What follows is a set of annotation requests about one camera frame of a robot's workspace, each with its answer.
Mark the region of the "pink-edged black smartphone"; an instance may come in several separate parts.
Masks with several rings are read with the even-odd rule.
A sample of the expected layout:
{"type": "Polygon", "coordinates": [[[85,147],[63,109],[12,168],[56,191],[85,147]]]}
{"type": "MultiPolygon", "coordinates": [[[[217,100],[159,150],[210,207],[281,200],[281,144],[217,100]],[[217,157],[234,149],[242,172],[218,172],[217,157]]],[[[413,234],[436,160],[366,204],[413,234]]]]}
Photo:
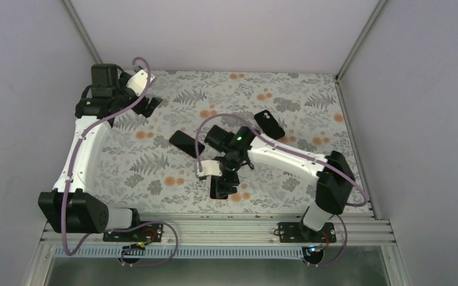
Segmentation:
{"type": "Polygon", "coordinates": [[[220,183],[218,176],[211,176],[209,197],[213,200],[226,200],[230,194],[231,188],[220,183]]]}

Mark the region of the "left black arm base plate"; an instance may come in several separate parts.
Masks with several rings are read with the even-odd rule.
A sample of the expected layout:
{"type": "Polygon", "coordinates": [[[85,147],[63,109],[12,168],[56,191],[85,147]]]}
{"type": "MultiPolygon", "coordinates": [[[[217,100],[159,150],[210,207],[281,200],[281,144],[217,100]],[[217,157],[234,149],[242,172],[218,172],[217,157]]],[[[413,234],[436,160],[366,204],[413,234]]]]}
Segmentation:
{"type": "Polygon", "coordinates": [[[164,224],[152,223],[130,232],[104,233],[103,241],[119,243],[153,243],[161,242],[164,224]]]}

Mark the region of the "purple smartphone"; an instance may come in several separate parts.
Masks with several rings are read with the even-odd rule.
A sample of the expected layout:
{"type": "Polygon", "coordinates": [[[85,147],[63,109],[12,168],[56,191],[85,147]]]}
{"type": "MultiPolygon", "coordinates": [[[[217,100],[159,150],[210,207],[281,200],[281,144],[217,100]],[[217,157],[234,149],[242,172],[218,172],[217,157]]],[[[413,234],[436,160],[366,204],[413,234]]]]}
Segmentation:
{"type": "Polygon", "coordinates": [[[199,154],[205,150],[204,144],[200,142],[196,143],[194,138],[181,130],[175,131],[175,133],[170,137],[169,143],[192,158],[197,158],[195,147],[198,147],[199,154]]]}

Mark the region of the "aluminium rail frame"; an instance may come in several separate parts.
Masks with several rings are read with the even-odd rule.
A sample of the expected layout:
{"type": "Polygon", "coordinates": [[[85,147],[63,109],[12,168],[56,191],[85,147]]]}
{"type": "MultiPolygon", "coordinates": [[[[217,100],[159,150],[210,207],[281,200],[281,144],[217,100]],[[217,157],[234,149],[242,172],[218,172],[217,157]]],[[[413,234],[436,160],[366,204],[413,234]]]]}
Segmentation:
{"type": "MultiPolygon", "coordinates": [[[[280,222],[297,222],[299,214],[199,214],[148,213],[144,221],[163,221],[176,230],[180,245],[199,246],[279,246],[273,234],[280,222]]],[[[388,220],[377,220],[369,213],[347,213],[332,218],[337,241],[349,246],[395,246],[388,220]]]]}

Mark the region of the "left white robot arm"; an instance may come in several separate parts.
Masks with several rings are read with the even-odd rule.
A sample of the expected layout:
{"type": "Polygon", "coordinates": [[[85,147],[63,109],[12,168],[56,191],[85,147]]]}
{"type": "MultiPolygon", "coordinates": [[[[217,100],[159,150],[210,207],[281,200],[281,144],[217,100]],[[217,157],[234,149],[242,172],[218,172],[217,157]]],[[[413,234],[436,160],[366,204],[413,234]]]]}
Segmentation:
{"type": "Polygon", "coordinates": [[[38,206],[57,233],[98,234],[118,229],[127,241],[137,240],[142,224],[135,209],[110,207],[92,196],[94,171],[115,118],[131,110],[151,116],[160,99],[145,92],[154,74],[136,66],[134,74],[116,64],[94,64],[92,82],[75,107],[75,134],[63,170],[52,191],[42,192],[38,206]]]}

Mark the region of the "black phone case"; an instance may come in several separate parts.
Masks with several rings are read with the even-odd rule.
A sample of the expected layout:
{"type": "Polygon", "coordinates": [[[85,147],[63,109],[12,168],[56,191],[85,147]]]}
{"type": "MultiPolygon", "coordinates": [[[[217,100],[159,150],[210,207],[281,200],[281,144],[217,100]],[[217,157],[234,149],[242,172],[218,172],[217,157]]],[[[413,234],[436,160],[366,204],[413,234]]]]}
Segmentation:
{"type": "Polygon", "coordinates": [[[254,119],[263,133],[272,139],[278,140],[285,136],[284,129],[280,126],[269,110],[263,110],[254,115],[254,119]]]}

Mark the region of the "floral patterned table mat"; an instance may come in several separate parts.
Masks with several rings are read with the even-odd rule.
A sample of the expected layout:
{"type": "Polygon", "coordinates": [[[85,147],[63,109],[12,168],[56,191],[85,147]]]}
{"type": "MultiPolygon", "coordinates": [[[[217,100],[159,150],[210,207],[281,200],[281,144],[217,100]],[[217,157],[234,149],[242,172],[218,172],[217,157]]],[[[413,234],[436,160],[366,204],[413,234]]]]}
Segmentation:
{"type": "Polygon", "coordinates": [[[209,197],[196,162],[169,143],[178,130],[194,136],[213,125],[235,132],[268,110],[284,129],[281,141],[312,153],[342,153],[357,173],[344,114],[330,74],[156,71],[148,94],[161,99],[149,118],[119,116],[95,169],[101,201],[142,213],[300,214],[313,201],[315,185],[265,164],[239,172],[237,192],[209,197]]]}

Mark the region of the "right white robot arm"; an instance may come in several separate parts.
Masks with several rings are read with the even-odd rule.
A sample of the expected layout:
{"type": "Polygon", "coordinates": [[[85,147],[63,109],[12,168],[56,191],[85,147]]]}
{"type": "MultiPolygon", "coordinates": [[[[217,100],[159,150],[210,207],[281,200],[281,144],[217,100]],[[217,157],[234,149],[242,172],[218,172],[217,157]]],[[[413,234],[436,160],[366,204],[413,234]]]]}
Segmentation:
{"type": "Polygon", "coordinates": [[[305,242],[313,243],[321,237],[325,223],[342,214],[348,204],[355,177],[345,157],[337,151],[328,155],[309,153],[277,142],[249,127],[241,127],[232,133],[213,126],[205,142],[223,155],[199,161],[196,176],[200,180],[208,176],[214,179],[216,198],[234,194],[240,183],[238,170],[245,165],[253,169],[256,163],[315,183],[315,199],[299,223],[299,234],[305,242]]]}

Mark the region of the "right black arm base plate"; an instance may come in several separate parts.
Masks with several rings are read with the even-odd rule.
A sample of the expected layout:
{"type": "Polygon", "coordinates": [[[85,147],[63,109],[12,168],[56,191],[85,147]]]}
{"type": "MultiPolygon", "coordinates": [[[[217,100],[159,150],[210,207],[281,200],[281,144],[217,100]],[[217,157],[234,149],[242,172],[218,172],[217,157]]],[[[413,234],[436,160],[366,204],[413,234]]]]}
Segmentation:
{"type": "Polygon", "coordinates": [[[320,231],[312,231],[299,222],[280,222],[273,231],[281,243],[335,243],[334,224],[326,222],[320,231]]]}

